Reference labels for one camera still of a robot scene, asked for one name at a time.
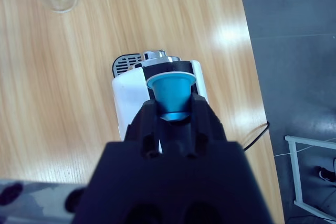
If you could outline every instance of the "metal drip grate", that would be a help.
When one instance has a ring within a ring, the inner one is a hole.
[[[112,72],[113,76],[116,77],[124,72],[126,72],[130,66],[141,61],[140,54],[122,55],[119,56],[113,63]]]

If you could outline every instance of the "shoe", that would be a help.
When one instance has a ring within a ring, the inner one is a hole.
[[[321,168],[319,171],[319,176],[325,181],[336,182],[336,175],[334,172],[331,172],[325,168]]]

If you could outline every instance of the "wooden table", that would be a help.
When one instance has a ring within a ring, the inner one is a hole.
[[[201,63],[228,139],[246,146],[265,127],[242,0],[79,0],[65,14],[0,0],[0,177],[86,183],[119,140],[111,65],[151,49]],[[247,156],[284,223],[268,133]]]

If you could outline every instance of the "gray floor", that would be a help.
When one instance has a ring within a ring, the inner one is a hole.
[[[336,137],[336,0],[243,0],[274,154],[285,135]],[[335,185],[317,177],[332,170],[335,151],[298,154],[304,200],[336,216]],[[293,205],[289,155],[275,157],[285,220],[309,213]],[[289,223],[326,223],[315,218]]]

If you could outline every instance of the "blue object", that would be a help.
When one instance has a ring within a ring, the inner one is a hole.
[[[161,118],[179,121],[189,115],[188,102],[191,86],[196,77],[187,72],[159,73],[147,81],[147,87],[154,91],[155,99],[161,108]]]

